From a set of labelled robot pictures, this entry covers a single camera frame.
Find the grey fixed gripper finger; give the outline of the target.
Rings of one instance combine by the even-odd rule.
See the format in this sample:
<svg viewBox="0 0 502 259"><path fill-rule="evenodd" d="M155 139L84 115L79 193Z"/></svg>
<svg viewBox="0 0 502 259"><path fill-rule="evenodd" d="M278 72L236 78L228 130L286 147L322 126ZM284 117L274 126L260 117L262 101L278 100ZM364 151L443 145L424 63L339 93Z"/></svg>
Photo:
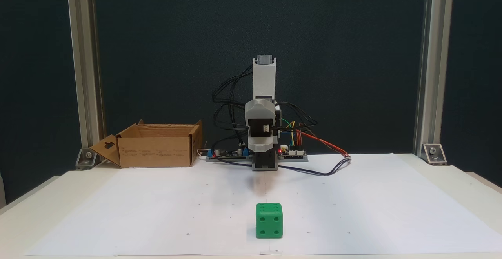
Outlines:
<svg viewBox="0 0 502 259"><path fill-rule="evenodd" d="M253 152L267 152L274 148L274 138L272 136L249 136L248 148Z"/></svg>

